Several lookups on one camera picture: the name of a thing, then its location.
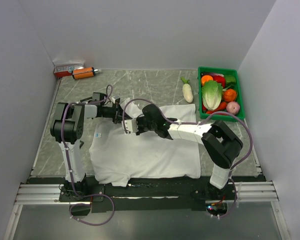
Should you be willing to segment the white t-shirt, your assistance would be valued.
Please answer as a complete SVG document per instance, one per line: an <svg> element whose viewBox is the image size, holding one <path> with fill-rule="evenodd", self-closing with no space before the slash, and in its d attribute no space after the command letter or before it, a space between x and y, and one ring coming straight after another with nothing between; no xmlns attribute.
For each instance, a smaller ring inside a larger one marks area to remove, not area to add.
<svg viewBox="0 0 300 240"><path fill-rule="evenodd" d="M131 178L201 176L199 145L182 139L164 139L155 132L125 134L120 124L98 118L89 148L95 179L125 187Z"/></svg>

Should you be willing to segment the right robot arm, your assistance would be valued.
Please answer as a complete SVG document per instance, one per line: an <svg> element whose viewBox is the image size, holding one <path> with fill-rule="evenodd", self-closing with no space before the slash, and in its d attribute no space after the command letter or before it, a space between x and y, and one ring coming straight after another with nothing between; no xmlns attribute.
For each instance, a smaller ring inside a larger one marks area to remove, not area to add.
<svg viewBox="0 0 300 240"><path fill-rule="evenodd" d="M165 118L154 104L144 107L142 114L135 120L137 135L152 131L163 139L185 140L203 145L213 162L208 193L216 200L225 195L231 167L244 145L223 121L186 124L177 118Z"/></svg>

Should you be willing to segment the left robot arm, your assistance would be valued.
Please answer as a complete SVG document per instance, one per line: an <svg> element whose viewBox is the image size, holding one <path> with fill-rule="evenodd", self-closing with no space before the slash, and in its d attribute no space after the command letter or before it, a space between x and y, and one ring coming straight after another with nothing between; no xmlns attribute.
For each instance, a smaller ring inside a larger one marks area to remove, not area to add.
<svg viewBox="0 0 300 240"><path fill-rule="evenodd" d="M50 125L50 134L58 142L66 169L65 180L75 185L71 195L77 201L85 200L89 188L83 185L86 173L80 154L85 119L107 118L118 124L122 121L121 98L94 92L92 97L79 102L59 102Z"/></svg>

